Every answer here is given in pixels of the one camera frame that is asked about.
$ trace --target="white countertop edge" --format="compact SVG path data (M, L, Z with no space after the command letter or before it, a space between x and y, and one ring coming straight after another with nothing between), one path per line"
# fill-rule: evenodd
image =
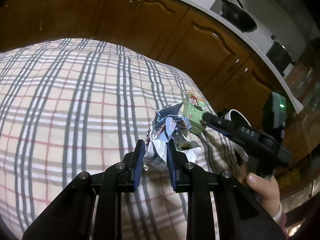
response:
M239 38L241 38L246 44L248 44L259 56L260 58L267 64L267 66L270 68L270 70L275 74L276 78L279 80L281 83L282 87L284 88L285 92L287 93L295 111L299 113L303 109L303 105L293 96L291 93L288 85L276 69L276 67L271 63L271 61L267 58L267 56L263 53L263 51L257 47L257 45L249 38L247 37L244 33L242 33L240 30L238 30L235 26L233 26L231 23L229 23L227 20L223 19L221 16L216 14L213 11L210 11L204 7L202 7L199 4L196 4L190 0L180 0L182 2L185 2L201 11L204 13L210 15L211 17L215 18L217 21L225 25L228 29L230 29L234 34L236 34Z

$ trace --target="frying pan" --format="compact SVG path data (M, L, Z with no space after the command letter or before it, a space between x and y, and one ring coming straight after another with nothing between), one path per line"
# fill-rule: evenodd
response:
M222 0L222 16L242 32L250 33L255 31L257 29L257 24L254 19L243 10L240 1L237 0L237 2L241 7L228 0Z

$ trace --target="pink sleeve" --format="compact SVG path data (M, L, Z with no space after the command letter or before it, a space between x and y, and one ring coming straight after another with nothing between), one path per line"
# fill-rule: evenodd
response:
M288 233L287 231L285 230L285 222L287 220L287 217L284 213L282 213L281 215L281 218L280 218L280 221L278 223L278 225L280 226L280 228L282 229L282 231L284 232L284 235L285 235L285 239L288 240L289 239L289 236L288 236Z

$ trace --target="small carton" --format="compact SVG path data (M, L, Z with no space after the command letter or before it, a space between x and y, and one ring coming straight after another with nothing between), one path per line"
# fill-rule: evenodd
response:
M189 92L183 100L182 115L189 118L192 129L191 133L198 135L206 126L201 124L202 115L205 113L205 101L202 98L196 97L192 92Z

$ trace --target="silver bolt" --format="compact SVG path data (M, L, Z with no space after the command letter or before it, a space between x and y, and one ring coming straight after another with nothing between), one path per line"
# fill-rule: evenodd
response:
M123 169L125 167L124 163L116 163L116 168L117 169Z
M89 173L87 173L86 171L83 171L83 172L80 172L78 176L80 179L86 179L88 175Z
M186 163L184 166L185 166L187 169L193 169L194 166L195 166L195 164L194 164L194 163Z
M231 177L231 173L229 171L223 171L222 176L228 179Z

